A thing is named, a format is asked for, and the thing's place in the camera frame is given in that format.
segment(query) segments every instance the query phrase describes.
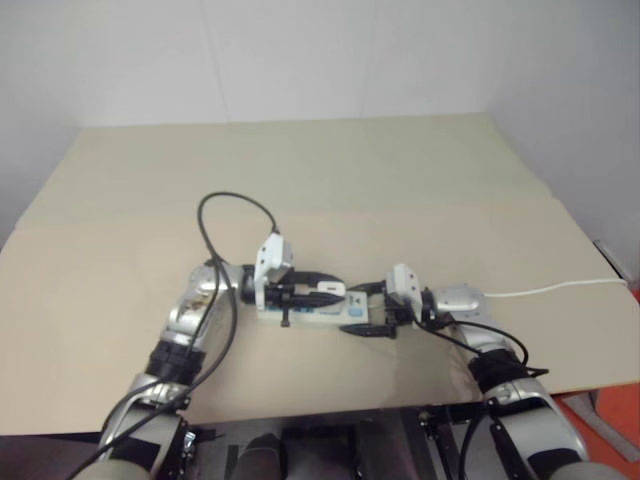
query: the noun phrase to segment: power strip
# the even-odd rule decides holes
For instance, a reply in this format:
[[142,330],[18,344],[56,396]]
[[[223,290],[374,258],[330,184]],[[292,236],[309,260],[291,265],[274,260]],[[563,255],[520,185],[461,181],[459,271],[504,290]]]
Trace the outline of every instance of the power strip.
[[[279,326],[282,321],[282,310],[269,308],[259,311],[258,321]],[[367,294],[364,292],[347,292],[342,302],[326,307],[289,310],[289,324],[292,327],[322,328],[368,322]]]

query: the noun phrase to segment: white cable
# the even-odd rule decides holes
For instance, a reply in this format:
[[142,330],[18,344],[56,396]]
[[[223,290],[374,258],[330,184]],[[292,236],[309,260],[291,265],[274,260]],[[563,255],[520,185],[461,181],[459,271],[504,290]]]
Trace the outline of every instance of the white cable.
[[524,297],[525,295],[535,295],[536,293],[549,292],[557,288],[571,287],[573,285],[595,285],[599,283],[621,283],[627,285],[627,281],[622,278],[597,278],[595,280],[573,280],[568,282],[556,283],[554,285],[547,285],[546,287],[534,288],[533,290],[524,290],[522,292],[511,293],[485,293],[487,298],[509,298],[509,297]]

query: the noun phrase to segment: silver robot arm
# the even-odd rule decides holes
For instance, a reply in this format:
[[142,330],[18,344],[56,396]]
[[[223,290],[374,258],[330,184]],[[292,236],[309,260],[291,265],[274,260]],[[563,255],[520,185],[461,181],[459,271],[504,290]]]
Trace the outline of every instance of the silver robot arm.
[[[386,278],[387,294],[410,306],[427,329],[440,328],[439,319],[452,317],[489,328],[498,325],[487,302],[469,285],[420,290],[417,275],[396,265]],[[528,480],[620,480],[625,477],[606,465],[589,462],[582,437],[542,384],[517,359],[507,338],[497,332],[463,324],[448,327],[469,347],[467,365],[492,420],[491,435],[509,478]]]
[[[243,275],[240,267],[223,264],[222,268],[231,280],[234,293],[227,291],[221,275],[216,275],[213,267],[202,265],[192,272],[185,292],[169,314],[144,373],[135,377],[129,393],[105,421],[98,448],[155,409],[176,402],[176,398],[192,384],[202,368],[211,326],[226,310],[227,296],[238,291]],[[194,453],[195,434],[178,411],[188,408],[189,403],[190,396],[185,396],[166,413],[104,453],[76,478],[182,478],[186,462]]]

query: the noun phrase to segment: table surface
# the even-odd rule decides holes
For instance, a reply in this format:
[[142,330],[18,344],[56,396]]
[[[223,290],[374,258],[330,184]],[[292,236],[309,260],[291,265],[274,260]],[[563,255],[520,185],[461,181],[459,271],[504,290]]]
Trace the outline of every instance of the table surface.
[[[398,262],[424,286],[486,292],[614,276],[483,115],[87,129],[0,255],[0,434],[99,427],[206,258],[195,206],[215,190],[262,201],[299,268],[348,283],[382,279]],[[267,233],[231,199],[211,205],[207,224],[233,263],[251,263]],[[532,365],[551,369],[551,391],[640,377],[640,313],[622,285],[492,299],[490,309]],[[280,329],[244,307],[228,358],[187,417],[475,398],[454,348],[422,331],[389,340]]]

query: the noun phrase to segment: white wall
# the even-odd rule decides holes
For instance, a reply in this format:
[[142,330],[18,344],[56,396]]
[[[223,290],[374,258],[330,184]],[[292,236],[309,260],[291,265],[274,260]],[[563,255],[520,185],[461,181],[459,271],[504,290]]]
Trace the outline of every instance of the white wall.
[[638,271],[639,15],[637,0],[4,0],[0,243],[78,126],[486,110]]

